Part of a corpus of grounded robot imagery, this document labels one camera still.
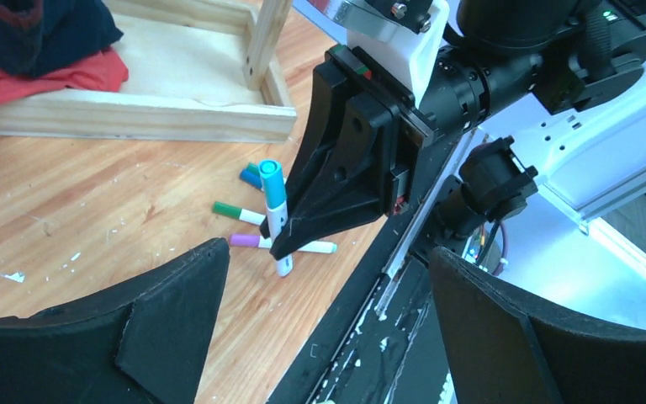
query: dark blue fabric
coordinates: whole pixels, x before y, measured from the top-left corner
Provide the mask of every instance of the dark blue fabric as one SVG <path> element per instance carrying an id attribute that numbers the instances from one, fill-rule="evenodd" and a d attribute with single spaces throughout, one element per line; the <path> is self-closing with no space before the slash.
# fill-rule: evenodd
<path id="1" fill-rule="evenodd" d="M 102 0 L 0 0 L 0 68 L 41 77 L 117 42 Z"/>

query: folded clothing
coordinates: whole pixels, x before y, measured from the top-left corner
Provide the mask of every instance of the folded clothing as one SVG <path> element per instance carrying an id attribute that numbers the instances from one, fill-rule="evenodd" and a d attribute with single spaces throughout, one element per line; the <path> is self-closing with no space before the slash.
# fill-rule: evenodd
<path id="1" fill-rule="evenodd" d="M 128 69 L 113 49 L 106 49 L 40 78 L 14 77 L 0 69 L 0 104 L 63 88 L 120 90 Z"/>
<path id="2" fill-rule="evenodd" d="M 0 0 L 0 69 L 41 77 L 120 40 L 102 0 Z"/>

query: wooden tray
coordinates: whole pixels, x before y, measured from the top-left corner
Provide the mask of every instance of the wooden tray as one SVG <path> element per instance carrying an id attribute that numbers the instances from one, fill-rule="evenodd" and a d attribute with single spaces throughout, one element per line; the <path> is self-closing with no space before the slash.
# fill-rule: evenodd
<path id="1" fill-rule="evenodd" d="M 288 138 L 296 112 L 273 52 L 283 21 L 257 21 L 253 5 L 220 0 L 105 3 L 124 32 L 114 45 L 130 69 L 120 92 L 67 89 L 0 105 L 0 135 L 250 142 Z M 285 20 L 289 9 L 289 0 L 266 0 L 262 16 L 283 12 Z M 264 41 L 252 42 L 256 36 Z"/>

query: bolt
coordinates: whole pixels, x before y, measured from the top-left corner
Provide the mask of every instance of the bolt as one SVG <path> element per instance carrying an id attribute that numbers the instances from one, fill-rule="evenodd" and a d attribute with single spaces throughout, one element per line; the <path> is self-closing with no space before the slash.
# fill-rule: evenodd
<path id="1" fill-rule="evenodd" d="M 424 34 L 425 32 L 429 31 L 431 27 L 432 27 L 432 23 L 430 22 L 430 19 L 427 18 L 424 21 L 422 21 L 422 25 L 420 26 L 420 32 Z"/>
<path id="2" fill-rule="evenodd" d="M 391 11 L 396 19 L 403 19 L 407 11 L 407 6 L 403 3 L 395 3 L 392 5 Z"/>

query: red cloth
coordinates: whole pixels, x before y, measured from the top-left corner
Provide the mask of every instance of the red cloth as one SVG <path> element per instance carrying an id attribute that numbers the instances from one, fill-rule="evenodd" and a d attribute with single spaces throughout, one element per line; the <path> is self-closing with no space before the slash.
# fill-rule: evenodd
<path id="1" fill-rule="evenodd" d="M 0 70 L 0 104 L 63 88 L 118 92 L 128 75 L 112 48 L 38 79 L 12 77 Z"/>

